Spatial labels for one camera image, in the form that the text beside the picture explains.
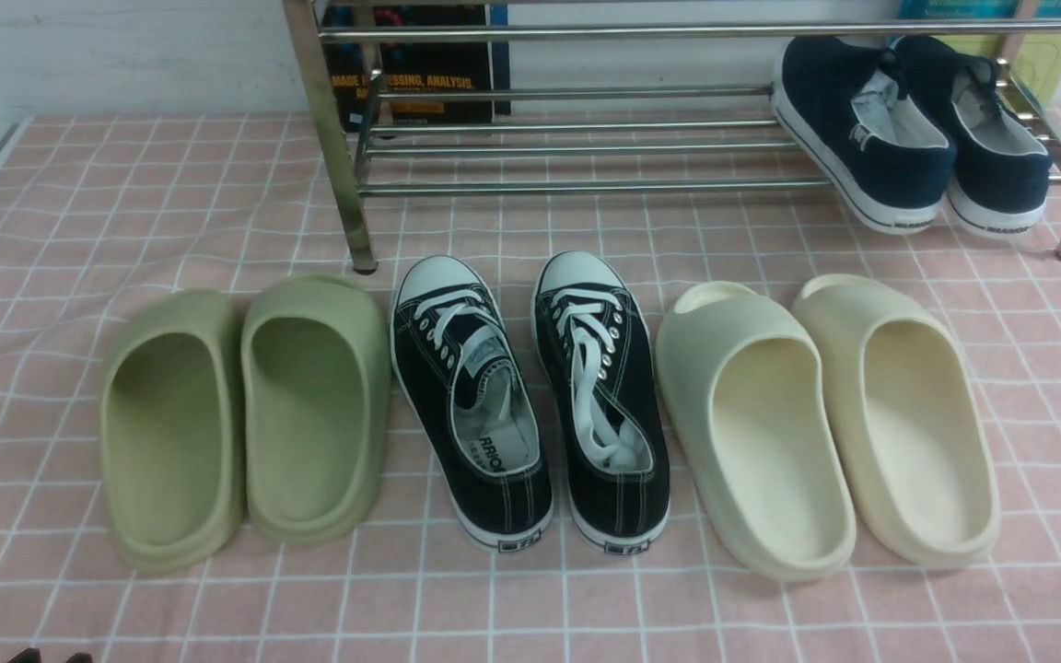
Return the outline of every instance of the cream slide sandal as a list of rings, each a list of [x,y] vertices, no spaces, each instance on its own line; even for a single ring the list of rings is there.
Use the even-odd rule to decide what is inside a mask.
[[[847,274],[807,282],[793,315],[820,349],[829,420],[870,531],[923,566],[985,557],[1002,509],[952,336],[914,299]]]
[[[821,402],[820,357],[788,311],[735,282],[688,290],[661,322],[658,378],[723,545],[778,580],[854,549],[854,505]]]

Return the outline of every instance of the sneaker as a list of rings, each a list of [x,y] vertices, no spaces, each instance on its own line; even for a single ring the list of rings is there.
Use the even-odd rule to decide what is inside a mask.
[[[601,259],[569,251],[543,268],[530,318],[562,420],[576,527],[605,553],[643,553],[669,513],[669,458],[641,310]]]
[[[997,63],[932,37],[898,38],[892,49],[911,97],[956,142],[947,199],[961,226],[987,238],[1034,227],[1043,217],[1053,159],[1002,104]]]
[[[474,541],[534,545],[552,514],[539,425],[506,328],[481,277],[448,256],[419,261],[392,307],[392,365]]]
[[[906,93],[893,51],[794,38],[771,109],[867,227],[910,234],[939,214],[956,150]]]

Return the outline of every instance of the grid pattern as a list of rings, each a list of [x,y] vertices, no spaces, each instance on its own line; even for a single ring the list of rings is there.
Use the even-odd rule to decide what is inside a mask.
[[[773,168],[813,167],[792,152],[379,162],[372,179]],[[86,650],[123,663],[1061,662],[1061,263],[1049,251],[1061,189],[1044,226],[1011,244],[946,216],[910,238],[876,234],[832,192],[379,200],[367,211],[382,264],[350,277],[380,306],[435,252],[463,257],[493,286],[554,467],[555,412],[527,329],[532,282],[553,252],[605,256],[654,329],[708,280],[783,303],[829,272],[904,291],[951,326],[974,374],[1005,512],[993,557],[924,572],[863,529],[846,570],[770,582],[716,540],[677,444],[673,517],[648,554],[598,554],[558,499],[539,545],[493,557],[460,533],[396,389],[382,491],[352,536],[294,548],[245,526],[210,561],[136,576],[108,544],[98,482],[98,365],[110,336],[174,290],[231,291],[247,306],[290,273],[349,273],[346,245],[307,116],[38,119],[0,171],[0,660],[38,645],[50,660]]]

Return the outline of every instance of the book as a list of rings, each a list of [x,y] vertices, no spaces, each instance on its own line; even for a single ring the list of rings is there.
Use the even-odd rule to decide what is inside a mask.
[[[903,0],[901,18],[1006,18],[1014,16],[1015,0]],[[1061,18],[1061,0],[1043,0],[1037,17]],[[998,35],[940,37],[957,51],[991,58]],[[1047,104],[1061,80],[1061,34],[1030,34],[1013,63],[1015,74],[1030,92]]]
[[[388,4],[373,7],[375,24],[485,25],[485,4]],[[349,5],[330,5],[323,27],[353,25]],[[358,43],[327,43],[325,64],[338,102],[343,129],[359,130],[366,112],[369,76],[363,71]],[[403,91],[466,91],[492,88],[489,43],[381,43],[387,88]],[[397,101],[392,104],[395,124],[488,124],[493,105],[488,101]]]

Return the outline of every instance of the metal shoe rack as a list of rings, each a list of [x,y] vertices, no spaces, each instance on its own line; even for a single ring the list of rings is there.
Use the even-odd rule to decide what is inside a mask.
[[[346,244],[354,272],[370,274],[378,268],[367,231],[363,198],[407,196],[512,196],[512,194],[560,193],[649,193],[649,192],[761,192],[762,190],[795,190],[830,186],[824,177],[770,177],[717,180],[587,180],[546,181],[546,184],[447,184],[447,185],[372,185],[370,163],[376,158],[495,158],[615,155],[682,155],[719,151],[766,151],[796,147],[792,140],[759,138],[725,140],[719,143],[601,143],[601,145],[451,145],[431,146],[390,140],[386,145],[379,138],[415,136],[464,136],[554,134],[555,132],[657,132],[695,129],[771,129],[778,123],[770,117],[754,119],[723,119],[714,122],[581,122],[581,124],[514,124],[498,122],[487,125],[395,126],[386,123],[387,105],[395,101],[576,101],[576,100],[665,100],[665,98],[743,97],[767,94],[767,85],[752,87],[615,87],[615,88],[540,88],[509,91],[388,91],[386,78],[375,66],[380,42],[479,42],[479,41],[569,41],[611,40],[612,38],[754,38],[796,37],[796,35],[891,35],[891,34],[998,34],[997,58],[1003,64],[997,87],[1002,95],[1023,119],[1029,129],[1056,158],[1058,172],[1050,175],[1051,184],[1061,185],[1061,136],[1048,122],[1043,105],[1015,78],[1009,63],[1017,55],[1023,38],[1031,33],[1061,33],[1061,20],[1034,18],[1039,0],[1022,0],[1012,18],[1002,20],[943,20],[887,22],[822,22],[822,24],[558,24],[489,25],[489,27],[402,27],[379,29],[373,25],[372,5],[386,0],[362,0],[353,8],[354,27],[321,29],[315,0],[282,0],[290,37],[297,54],[303,87],[317,125],[325,168],[333,189],[342,219]],[[438,3],[438,0],[420,0]],[[365,124],[351,155],[346,134],[338,122],[338,108],[333,97],[330,75],[321,52],[324,43],[359,43],[363,62],[371,73],[366,102]],[[378,122],[372,124],[372,118]],[[1056,256],[1061,260],[1061,240]]]

